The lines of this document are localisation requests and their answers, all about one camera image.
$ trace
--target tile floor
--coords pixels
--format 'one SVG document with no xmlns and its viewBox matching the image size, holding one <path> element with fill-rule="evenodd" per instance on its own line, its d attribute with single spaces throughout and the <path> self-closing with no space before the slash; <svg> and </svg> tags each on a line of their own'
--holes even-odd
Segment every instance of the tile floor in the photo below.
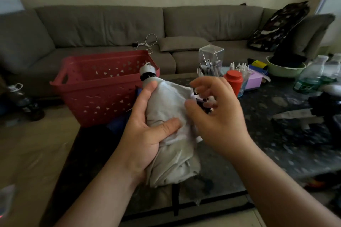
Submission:
<svg viewBox="0 0 341 227">
<path fill-rule="evenodd" d="M 10 215 L 1 226 L 36 227 L 70 151 L 79 124 L 64 105 L 45 109 L 38 122 L 0 126 L 0 189 L 16 185 Z M 186 226 L 265 227 L 257 210 Z"/>
</svg>

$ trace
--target white cable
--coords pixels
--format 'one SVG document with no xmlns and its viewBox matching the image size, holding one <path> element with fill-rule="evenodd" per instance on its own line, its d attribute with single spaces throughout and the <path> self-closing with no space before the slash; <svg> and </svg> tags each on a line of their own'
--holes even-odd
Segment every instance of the white cable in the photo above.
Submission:
<svg viewBox="0 0 341 227">
<path fill-rule="evenodd" d="M 155 41 L 153 44 L 148 44 L 148 43 L 147 43 L 147 39 L 148 39 L 148 36 L 149 36 L 149 35 L 155 35 L 155 37 L 156 37 L 156 41 Z M 152 47 L 153 45 L 155 45 L 155 44 L 157 43 L 157 41 L 158 41 L 158 37 L 156 36 L 156 34 L 148 34 L 147 37 L 146 37 L 146 39 L 145 39 L 144 41 L 137 41 L 137 47 L 134 47 L 134 50 L 139 50 L 139 46 L 140 46 L 140 45 L 141 45 L 141 46 L 146 46 L 147 48 L 146 48 L 145 50 L 150 50 L 151 53 L 149 53 L 149 51 L 148 51 L 148 54 L 152 54 L 152 53 L 153 53 L 153 50 L 151 49 L 151 47 Z"/>
</svg>

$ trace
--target left hand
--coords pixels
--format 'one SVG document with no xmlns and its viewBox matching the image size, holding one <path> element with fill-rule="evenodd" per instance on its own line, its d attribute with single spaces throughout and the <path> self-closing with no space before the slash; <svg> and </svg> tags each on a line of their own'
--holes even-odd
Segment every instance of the left hand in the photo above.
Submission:
<svg viewBox="0 0 341 227">
<path fill-rule="evenodd" d="M 181 127 L 178 118 L 152 128 L 146 125 L 147 103 L 157 86 L 156 81 L 150 82 L 136 99 L 121 141 L 113 153 L 140 180 L 145 177 L 144 170 L 154 160 L 159 143 Z"/>
</svg>

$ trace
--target forearm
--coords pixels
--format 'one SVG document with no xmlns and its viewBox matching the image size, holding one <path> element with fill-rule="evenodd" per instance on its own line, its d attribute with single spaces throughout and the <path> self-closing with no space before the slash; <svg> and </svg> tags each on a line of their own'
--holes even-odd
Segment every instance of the forearm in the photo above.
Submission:
<svg viewBox="0 0 341 227">
<path fill-rule="evenodd" d="M 138 183 L 114 153 L 56 226 L 118 226 Z"/>
<path fill-rule="evenodd" d="M 341 220 L 315 200 L 250 142 L 232 164 L 267 226 L 341 226 Z"/>
</svg>

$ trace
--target clear acrylic box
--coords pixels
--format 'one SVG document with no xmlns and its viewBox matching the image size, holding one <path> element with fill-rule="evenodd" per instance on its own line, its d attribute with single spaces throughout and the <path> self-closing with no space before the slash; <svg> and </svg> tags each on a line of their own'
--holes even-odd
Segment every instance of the clear acrylic box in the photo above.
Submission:
<svg viewBox="0 0 341 227">
<path fill-rule="evenodd" d="M 220 76 L 224 48 L 209 44 L 199 49 L 199 70 L 204 75 Z"/>
</svg>

